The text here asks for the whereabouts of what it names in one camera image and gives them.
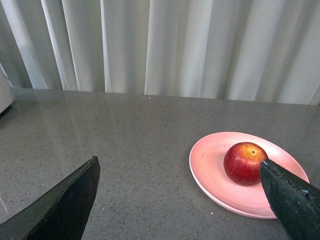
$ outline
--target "white curtain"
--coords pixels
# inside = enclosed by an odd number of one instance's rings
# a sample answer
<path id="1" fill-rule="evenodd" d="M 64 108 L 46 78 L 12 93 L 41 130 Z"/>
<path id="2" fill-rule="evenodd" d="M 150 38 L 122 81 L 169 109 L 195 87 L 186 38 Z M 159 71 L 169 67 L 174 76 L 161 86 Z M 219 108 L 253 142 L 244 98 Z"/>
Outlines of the white curtain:
<path id="1" fill-rule="evenodd" d="M 318 105 L 317 0 L 1 0 L 15 87 Z"/>

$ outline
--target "apple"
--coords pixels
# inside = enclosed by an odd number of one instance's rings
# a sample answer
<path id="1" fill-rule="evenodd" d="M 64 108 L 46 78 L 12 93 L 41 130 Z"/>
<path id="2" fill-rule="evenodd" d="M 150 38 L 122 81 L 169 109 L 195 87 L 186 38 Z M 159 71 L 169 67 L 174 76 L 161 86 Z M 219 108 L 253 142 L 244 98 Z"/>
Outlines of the apple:
<path id="1" fill-rule="evenodd" d="M 265 150 L 253 142 L 239 142 L 226 152 L 223 166 L 236 184 L 253 186 L 261 182 L 260 163 L 268 159 Z"/>

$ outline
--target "curtain fold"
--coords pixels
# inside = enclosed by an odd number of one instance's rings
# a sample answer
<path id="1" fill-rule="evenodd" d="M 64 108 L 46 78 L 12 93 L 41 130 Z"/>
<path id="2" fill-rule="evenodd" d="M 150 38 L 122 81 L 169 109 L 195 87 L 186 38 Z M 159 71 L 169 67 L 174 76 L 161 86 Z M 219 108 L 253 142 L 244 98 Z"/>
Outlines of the curtain fold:
<path id="1" fill-rule="evenodd" d="M 320 1 L 0 2 L 16 87 L 320 102 Z"/>

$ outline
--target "gray countertop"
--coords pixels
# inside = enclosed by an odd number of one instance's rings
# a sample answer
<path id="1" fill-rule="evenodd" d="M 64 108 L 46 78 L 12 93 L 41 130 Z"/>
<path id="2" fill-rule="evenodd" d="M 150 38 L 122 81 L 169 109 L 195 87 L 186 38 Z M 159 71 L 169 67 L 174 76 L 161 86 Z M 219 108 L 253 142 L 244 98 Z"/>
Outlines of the gray countertop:
<path id="1" fill-rule="evenodd" d="M 83 240 L 279 240 L 278 220 L 233 213 L 197 185 L 189 154 L 202 137 L 241 132 L 292 155 L 320 187 L 320 107 L 203 98 L 11 89 L 0 114 L 0 223 L 97 156 Z"/>

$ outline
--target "pink plate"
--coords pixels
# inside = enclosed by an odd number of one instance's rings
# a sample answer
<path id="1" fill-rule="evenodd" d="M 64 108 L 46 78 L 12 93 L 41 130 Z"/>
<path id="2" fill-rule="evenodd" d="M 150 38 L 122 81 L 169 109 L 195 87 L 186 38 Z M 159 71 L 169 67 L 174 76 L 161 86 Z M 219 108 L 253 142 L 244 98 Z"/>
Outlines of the pink plate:
<path id="1" fill-rule="evenodd" d="M 189 157 L 196 183 L 213 201 L 222 207 L 256 219 L 276 219 L 262 184 L 241 186 L 229 179 L 224 169 L 224 157 L 230 147 L 240 142 L 261 146 L 269 159 L 305 181 L 309 179 L 299 163 L 277 145 L 260 137 L 240 132 L 218 132 L 201 138 Z"/>

